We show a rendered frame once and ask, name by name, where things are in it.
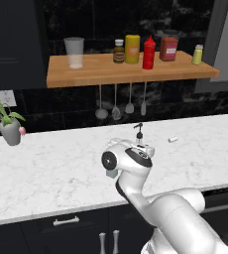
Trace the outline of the clear glass cup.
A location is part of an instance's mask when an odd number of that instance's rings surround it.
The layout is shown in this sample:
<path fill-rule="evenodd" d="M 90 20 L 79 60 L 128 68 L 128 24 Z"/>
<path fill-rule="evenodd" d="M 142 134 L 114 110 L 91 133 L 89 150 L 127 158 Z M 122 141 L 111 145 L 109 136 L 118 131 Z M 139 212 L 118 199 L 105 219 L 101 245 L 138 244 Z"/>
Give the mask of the clear glass cup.
<path fill-rule="evenodd" d="M 70 68 L 83 67 L 84 39 L 80 37 L 64 38 L 64 45 Z"/>

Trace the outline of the hanging metal scraper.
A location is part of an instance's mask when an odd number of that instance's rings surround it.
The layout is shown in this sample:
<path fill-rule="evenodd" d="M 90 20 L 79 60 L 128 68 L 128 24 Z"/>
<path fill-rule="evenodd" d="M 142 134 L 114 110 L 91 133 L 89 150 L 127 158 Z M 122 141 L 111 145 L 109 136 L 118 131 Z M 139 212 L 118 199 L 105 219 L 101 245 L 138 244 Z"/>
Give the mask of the hanging metal scraper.
<path fill-rule="evenodd" d="M 147 104 L 146 104 L 146 92 L 147 92 L 147 83 L 144 83 L 144 94 L 143 94 L 143 102 L 141 104 L 141 115 L 145 116 L 147 112 Z"/>

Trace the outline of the dark dishwasher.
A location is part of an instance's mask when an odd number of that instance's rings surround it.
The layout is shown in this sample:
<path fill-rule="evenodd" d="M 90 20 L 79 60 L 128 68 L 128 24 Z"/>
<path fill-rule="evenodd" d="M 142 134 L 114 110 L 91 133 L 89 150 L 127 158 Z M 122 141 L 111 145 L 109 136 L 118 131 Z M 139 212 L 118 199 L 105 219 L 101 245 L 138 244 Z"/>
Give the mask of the dark dishwasher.
<path fill-rule="evenodd" d="M 228 204 L 228 188 L 204 191 L 205 208 Z M 201 213 L 201 216 L 218 233 L 223 242 L 228 245 L 228 209 Z"/>

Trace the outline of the hanging metal spatula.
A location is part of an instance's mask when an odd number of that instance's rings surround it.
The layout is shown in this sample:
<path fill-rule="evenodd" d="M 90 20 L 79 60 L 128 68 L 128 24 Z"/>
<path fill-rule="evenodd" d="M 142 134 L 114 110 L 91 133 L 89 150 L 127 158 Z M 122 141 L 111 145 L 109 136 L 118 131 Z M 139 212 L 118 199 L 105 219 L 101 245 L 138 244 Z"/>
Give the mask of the hanging metal spatula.
<path fill-rule="evenodd" d="M 129 102 L 125 107 L 125 112 L 127 114 L 132 114 L 134 112 L 134 105 L 131 102 L 131 98 L 132 98 L 132 83 L 130 83 L 130 95 L 129 95 Z"/>

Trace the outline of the brown bottle with white cap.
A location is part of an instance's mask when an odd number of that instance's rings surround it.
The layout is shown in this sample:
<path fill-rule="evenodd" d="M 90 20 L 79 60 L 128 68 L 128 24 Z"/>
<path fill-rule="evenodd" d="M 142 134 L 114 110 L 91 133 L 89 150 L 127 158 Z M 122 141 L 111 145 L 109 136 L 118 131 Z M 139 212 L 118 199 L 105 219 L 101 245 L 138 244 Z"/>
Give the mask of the brown bottle with white cap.
<path fill-rule="evenodd" d="M 122 39 L 115 40 L 115 48 L 113 52 L 113 62 L 115 64 L 121 64 L 124 61 L 125 50 L 123 47 L 124 41 Z"/>

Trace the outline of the white wall socket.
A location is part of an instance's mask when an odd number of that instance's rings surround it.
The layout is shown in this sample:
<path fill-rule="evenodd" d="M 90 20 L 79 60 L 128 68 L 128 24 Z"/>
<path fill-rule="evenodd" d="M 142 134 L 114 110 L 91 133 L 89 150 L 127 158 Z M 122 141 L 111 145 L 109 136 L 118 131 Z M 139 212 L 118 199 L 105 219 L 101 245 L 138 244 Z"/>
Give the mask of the white wall socket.
<path fill-rule="evenodd" d="M 15 107 L 17 105 L 13 90 L 0 90 L 0 102 L 4 107 Z"/>

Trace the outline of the dark drawer front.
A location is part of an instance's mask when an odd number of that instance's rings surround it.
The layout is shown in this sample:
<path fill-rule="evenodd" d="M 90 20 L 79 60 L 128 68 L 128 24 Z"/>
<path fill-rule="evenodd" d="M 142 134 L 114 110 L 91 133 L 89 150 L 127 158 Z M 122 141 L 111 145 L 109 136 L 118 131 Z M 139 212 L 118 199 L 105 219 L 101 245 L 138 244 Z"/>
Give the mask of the dark drawer front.
<path fill-rule="evenodd" d="M 53 222 L 56 219 L 67 220 L 75 216 L 80 219 L 79 222 L 53 226 Z M 108 209 L 100 208 L 24 221 L 21 223 L 21 226 L 27 237 L 40 237 L 59 231 L 64 232 L 65 230 L 84 229 L 90 226 L 105 226 L 108 224 L 107 220 Z"/>

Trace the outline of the dark base cabinet door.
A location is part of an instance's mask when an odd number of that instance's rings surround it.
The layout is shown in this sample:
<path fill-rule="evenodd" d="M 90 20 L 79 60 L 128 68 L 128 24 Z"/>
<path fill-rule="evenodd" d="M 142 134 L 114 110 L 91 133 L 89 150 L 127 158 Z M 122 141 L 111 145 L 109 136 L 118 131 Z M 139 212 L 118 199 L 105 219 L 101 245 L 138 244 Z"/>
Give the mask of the dark base cabinet door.
<path fill-rule="evenodd" d="M 109 208 L 109 254 L 113 254 L 114 230 L 119 231 L 118 254 L 141 254 L 154 232 L 154 228 L 130 204 Z"/>
<path fill-rule="evenodd" d="M 31 254 L 100 254 L 98 228 L 65 230 L 46 236 L 29 238 Z M 105 235 L 105 254 L 109 254 L 107 234 Z"/>
<path fill-rule="evenodd" d="M 0 225 L 0 254 L 30 254 L 19 223 Z"/>

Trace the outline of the red spice box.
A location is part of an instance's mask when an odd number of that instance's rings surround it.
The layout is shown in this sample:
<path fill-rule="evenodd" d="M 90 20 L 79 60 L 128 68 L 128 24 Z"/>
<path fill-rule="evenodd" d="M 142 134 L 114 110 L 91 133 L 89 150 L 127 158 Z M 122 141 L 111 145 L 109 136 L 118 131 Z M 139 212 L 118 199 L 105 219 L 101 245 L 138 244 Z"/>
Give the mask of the red spice box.
<path fill-rule="evenodd" d="M 160 59 L 164 62 L 175 60 L 178 40 L 176 38 L 162 38 L 160 46 Z"/>

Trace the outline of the dark wall cabinet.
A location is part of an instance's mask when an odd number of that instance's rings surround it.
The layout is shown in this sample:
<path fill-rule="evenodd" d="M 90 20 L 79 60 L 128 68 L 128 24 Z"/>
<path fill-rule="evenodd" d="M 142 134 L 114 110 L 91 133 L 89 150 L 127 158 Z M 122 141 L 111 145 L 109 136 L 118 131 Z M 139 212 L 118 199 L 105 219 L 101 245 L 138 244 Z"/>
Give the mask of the dark wall cabinet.
<path fill-rule="evenodd" d="M 43 0 L 0 0 L 0 90 L 46 88 L 49 59 Z"/>

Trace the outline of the wooden wall shelf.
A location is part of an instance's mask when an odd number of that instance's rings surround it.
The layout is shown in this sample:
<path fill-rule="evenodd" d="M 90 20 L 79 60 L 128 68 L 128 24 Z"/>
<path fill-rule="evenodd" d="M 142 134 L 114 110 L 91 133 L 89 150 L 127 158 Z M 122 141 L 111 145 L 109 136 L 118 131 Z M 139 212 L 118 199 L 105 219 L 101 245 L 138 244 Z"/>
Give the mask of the wooden wall shelf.
<path fill-rule="evenodd" d="M 83 67 L 72 69 L 67 56 L 50 56 L 47 88 L 99 84 L 135 83 L 218 77 L 219 70 L 207 63 L 195 65 L 192 56 L 178 51 L 174 62 L 163 62 L 155 53 L 154 68 L 143 69 L 143 54 L 138 63 L 113 63 L 112 54 L 83 56 Z"/>

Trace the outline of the pink tulips in grey vase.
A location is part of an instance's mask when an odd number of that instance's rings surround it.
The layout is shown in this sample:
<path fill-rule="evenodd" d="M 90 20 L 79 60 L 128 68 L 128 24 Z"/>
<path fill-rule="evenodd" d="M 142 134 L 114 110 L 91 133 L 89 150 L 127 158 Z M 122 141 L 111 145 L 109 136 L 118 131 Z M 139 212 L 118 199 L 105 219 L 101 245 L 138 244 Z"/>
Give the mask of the pink tulips in grey vase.
<path fill-rule="evenodd" d="M 26 134 L 26 129 L 20 121 L 26 121 L 26 119 L 11 108 L 4 107 L 0 102 L 0 133 L 8 145 L 17 146 L 21 142 L 21 136 Z"/>

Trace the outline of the hanging metal ladle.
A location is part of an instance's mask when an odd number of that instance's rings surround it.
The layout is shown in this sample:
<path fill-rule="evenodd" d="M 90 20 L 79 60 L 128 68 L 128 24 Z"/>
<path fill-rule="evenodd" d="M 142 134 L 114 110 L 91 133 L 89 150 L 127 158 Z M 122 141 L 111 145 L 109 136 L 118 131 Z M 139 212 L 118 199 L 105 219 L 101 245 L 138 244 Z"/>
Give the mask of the hanging metal ladle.
<path fill-rule="evenodd" d="M 99 108 L 95 111 L 95 116 L 98 119 L 106 119 L 108 116 L 108 111 L 102 107 L 102 95 L 99 95 Z"/>

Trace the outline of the red ketchup bottle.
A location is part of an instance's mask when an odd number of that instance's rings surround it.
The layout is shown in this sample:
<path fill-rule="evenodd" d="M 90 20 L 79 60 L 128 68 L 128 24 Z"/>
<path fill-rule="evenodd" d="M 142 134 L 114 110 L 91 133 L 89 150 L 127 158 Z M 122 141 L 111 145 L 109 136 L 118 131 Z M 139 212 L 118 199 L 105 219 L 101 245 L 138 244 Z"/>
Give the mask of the red ketchup bottle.
<path fill-rule="evenodd" d="M 144 42 L 143 69 L 152 69 L 154 67 L 156 42 L 149 37 Z"/>

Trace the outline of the clear bottle with black pump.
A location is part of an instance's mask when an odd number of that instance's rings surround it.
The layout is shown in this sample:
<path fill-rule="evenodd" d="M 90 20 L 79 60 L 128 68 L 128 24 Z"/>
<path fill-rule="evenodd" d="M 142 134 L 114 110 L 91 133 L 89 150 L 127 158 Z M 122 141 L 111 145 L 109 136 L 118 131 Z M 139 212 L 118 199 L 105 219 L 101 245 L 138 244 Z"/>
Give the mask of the clear bottle with black pump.
<path fill-rule="evenodd" d="M 136 142 L 140 145 L 143 145 L 143 133 L 142 133 L 142 127 L 143 127 L 143 123 L 139 123 L 137 125 L 134 126 L 134 129 L 138 128 L 139 132 L 136 135 Z"/>

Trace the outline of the yellow-green shaker with grey lid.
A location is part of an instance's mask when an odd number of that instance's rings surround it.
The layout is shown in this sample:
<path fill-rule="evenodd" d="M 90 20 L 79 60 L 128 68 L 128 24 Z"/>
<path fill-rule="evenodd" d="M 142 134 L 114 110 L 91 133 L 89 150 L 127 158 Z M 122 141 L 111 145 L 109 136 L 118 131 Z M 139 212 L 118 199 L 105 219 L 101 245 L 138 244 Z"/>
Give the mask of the yellow-green shaker with grey lid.
<path fill-rule="evenodd" d="M 197 45 L 193 53 L 193 57 L 191 61 L 192 64 L 196 64 L 196 65 L 201 64 L 202 52 L 203 52 L 203 45 Z"/>

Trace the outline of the yellow mustard bottle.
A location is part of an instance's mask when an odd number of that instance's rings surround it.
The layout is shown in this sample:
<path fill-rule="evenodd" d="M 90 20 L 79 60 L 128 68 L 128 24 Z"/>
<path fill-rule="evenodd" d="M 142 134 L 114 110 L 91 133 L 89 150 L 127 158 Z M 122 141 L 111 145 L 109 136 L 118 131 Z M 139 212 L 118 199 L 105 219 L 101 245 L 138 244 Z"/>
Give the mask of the yellow mustard bottle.
<path fill-rule="evenodd" d="M 140 36 L 127 35 L 125 38 L 125 63 L 137 64 L 140 54 Z"/>

